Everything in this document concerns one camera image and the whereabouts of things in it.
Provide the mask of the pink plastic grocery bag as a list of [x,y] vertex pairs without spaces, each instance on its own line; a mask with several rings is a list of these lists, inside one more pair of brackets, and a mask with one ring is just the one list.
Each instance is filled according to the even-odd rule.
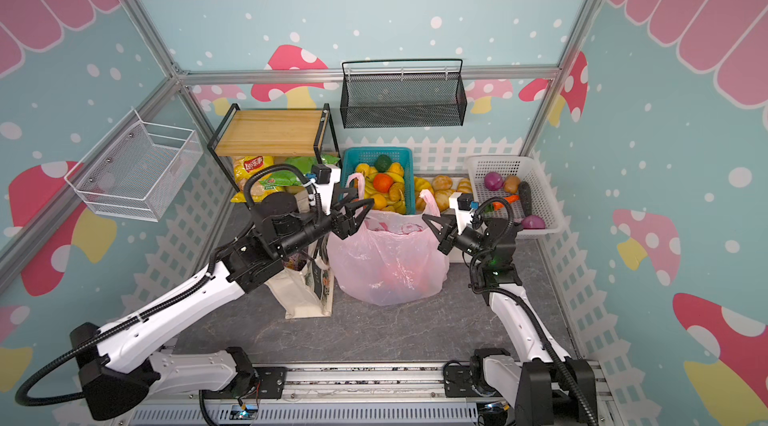
[[377,306],[428,298],[442,290],[449,258],[424,216],[373,210],[358,232],[331,234],[329,266],[343,292]]

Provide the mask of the beige canvas tote bag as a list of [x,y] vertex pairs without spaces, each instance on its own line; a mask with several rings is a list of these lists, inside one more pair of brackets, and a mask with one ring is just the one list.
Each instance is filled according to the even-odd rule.
[[326,260],[322,247],[312,243],[291,256],[287,266],[266,282],[286,319],[332,315],[335,277]]

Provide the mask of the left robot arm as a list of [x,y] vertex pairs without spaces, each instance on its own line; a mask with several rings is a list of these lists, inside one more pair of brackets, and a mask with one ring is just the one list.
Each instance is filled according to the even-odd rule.
[[248,224],[214,249],[206,266],[119,321],[75,328],[71,350],[26,379],[16,403],[43,407],[83,400],[94,420],[105,421],[160,392],[253,393],[258,375],[240,347],[179,357],[160,348],[283,271],[290,256],[328,234],[339,239],[356,234],[374,202],[362,186],[342,186],[339,167],[324,164],[312,166],[310,174],[285,163],[268,166],[246,181],[243,195]]

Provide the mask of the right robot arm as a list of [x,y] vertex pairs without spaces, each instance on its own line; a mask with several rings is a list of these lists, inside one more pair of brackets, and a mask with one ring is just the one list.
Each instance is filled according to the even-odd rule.
[[443,254],[468,255],[471,291],[500,319],[517,353],[475,352],[469,375],[477,394],[500,395],[516,425],[553,425],[558,417],[576,425],[597,425],[597,386],[593,368],[562,348],[531,305],[514,264],[522,226],[506,199],[476,202],[469,193],[449,198],[448,215],[424,220]]

